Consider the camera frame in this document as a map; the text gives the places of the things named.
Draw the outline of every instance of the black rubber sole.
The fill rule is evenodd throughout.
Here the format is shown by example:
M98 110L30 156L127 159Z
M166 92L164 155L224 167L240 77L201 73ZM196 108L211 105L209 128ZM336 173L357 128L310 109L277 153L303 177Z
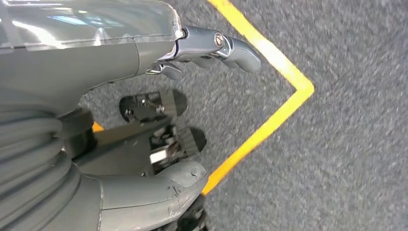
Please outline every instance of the black rubber sole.
M119 101L119 112L126 122L131 121L138 108L145 107L143 100L161 105L162 113L173 117L182 115L188 106L186 95L176 89L125 96Z

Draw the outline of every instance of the robotic arm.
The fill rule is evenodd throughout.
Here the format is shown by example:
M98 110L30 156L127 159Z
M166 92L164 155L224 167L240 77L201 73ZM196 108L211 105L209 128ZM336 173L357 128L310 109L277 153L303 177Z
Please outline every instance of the robotic arm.
M61 151L58 117L102 84L179 79L175 62L216 59L247 72L261 65L245 42L182 27L160 1L1 1L0 230L146 231L181 216L205 186L200 164L151 178L86 175Z

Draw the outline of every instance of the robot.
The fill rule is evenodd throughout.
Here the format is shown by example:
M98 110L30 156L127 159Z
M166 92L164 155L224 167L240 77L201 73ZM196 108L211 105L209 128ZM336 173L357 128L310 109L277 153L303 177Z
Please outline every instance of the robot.
M205 136L172 123L185 96L124 98L129 123L98 133L78 102L142 74L177 80L177 62L255 72L255 51L155 0L4 0L0 19L0 230L206 230L207 173L189 160Z

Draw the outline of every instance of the gray carpet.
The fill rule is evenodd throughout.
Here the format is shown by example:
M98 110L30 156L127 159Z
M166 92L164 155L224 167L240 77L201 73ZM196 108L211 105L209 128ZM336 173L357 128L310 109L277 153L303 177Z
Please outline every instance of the gray carpet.
M217 231L408 230L408 4L403 0L233 0L316 92L207 199ZM184 24L242 38L203 0L169 1ZM184 79L142 76L83 98L111 128L127 94L177 88L180 126L206 131L214 170L294 89L265 60L256 75L181 65Z

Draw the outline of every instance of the yellow tape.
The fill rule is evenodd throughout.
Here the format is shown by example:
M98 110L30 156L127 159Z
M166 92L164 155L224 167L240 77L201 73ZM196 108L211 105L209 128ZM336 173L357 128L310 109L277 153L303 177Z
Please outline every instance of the yellow tape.
M103 131L103 128L97 122L94 122L92 125L92 131L93 132Z
M219 182L253 149L268 138L285 122L314 92L315 88L309 79L259 31L228 0L208 0L217 10L242 34L295 88L296 92L224 163L209 177L203 189L208 194Z

